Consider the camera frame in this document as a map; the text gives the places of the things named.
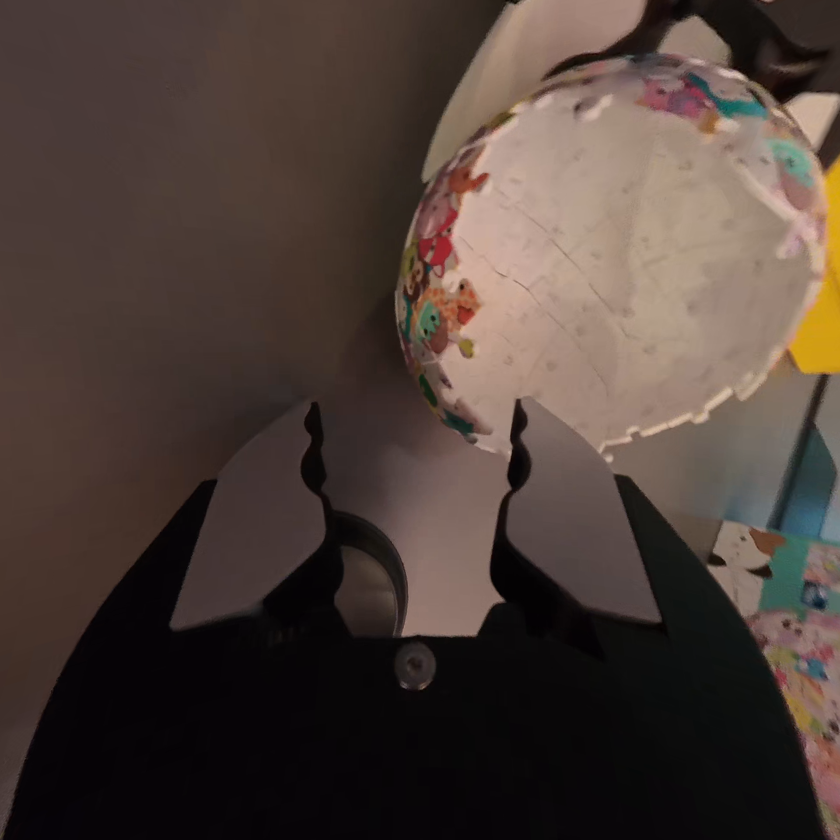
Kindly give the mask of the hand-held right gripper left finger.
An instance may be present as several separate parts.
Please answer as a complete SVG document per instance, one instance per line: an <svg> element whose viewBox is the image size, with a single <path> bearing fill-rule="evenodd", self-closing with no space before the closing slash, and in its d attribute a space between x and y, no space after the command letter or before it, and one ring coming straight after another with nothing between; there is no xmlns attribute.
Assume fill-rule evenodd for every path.
<svg viewBox="0 0 840 840"><path fill-rule="evenodd" d="M171 616L192 631L262 616L302 634L336 626L343 561L324 491L317 402L302 402L247 443L219 473Z"/></svg>

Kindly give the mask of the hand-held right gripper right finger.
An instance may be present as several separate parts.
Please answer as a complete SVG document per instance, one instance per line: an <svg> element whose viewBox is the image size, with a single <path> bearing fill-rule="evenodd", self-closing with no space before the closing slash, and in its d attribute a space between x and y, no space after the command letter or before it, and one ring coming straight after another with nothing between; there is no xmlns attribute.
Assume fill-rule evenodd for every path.
<svg viewBox="0 0 840 840"><path fill-rule="evenodd" d="M612 470L532 397L516 401L509 489L490 579L533 638L603 657L598 623L661 634L665 623Z"/></svg>

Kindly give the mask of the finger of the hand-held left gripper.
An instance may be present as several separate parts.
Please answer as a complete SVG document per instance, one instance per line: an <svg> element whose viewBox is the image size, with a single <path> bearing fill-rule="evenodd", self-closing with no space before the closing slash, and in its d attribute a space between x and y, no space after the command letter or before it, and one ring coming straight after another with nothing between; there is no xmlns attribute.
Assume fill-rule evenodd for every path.
<svg viewBox="0 0 840 840"><path fill-rule="evenodd" d="M421 174L428 184L481 124L518 102L561 62L598 54L643 20L645 1L509 2L437 123Z"/></svg>
<svg viewBox="0 0 840 840"><path fill-rule="evenodd" d="M833 165L839 153L839 94L799 93L784 105L797 121L823 165Z"/></svg>

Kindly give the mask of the colourful cartoon puzzle ball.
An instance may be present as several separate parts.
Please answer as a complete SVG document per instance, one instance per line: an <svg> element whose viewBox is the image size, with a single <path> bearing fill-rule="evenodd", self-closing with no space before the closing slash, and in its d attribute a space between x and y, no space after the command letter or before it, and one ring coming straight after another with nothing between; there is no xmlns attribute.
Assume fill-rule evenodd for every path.
<svg viewBox="0 0 840 840"><path fill-rule="evenodd" d="M823 168L755 81L591 62L482 124L425 185L395 320L436 418L508 458L529 396L597 451L753 394L817 298Z"/></svg>

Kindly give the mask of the black round ball stand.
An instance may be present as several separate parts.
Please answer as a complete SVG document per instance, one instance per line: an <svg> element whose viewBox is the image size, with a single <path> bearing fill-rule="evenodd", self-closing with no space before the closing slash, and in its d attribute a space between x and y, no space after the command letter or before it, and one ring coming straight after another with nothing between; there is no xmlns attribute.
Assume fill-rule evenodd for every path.
<svg viewBox="0 0 840 840"><path fill-rule="evenodd" d="M401 637L408 585L401 555L372 522L346 511L334 514L343 562L334 603L356 637Z"/></svg>

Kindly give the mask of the puzzle ball cardboard box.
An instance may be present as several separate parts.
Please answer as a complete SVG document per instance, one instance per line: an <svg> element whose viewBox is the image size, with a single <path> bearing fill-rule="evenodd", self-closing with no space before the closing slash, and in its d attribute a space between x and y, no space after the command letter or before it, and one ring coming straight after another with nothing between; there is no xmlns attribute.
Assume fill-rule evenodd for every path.
<svg viewBox="0 0 840 840"><path fill-rule="evenodd" d="M707 568L770 665L800 733L826 834L838 838L838 543L723 521Z"/></svg>

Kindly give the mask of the yellow object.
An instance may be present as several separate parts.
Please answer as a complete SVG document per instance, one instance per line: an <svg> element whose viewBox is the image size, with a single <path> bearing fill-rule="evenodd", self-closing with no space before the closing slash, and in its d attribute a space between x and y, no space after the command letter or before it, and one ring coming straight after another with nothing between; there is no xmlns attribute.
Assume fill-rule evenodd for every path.
<svg viewBox="0 0 840 840"><path fill-rule="evenodd" d="M807 312L790 347L797 369L806 375L839 373L839 279L834 265L826 265L820 294Z"/></svg>

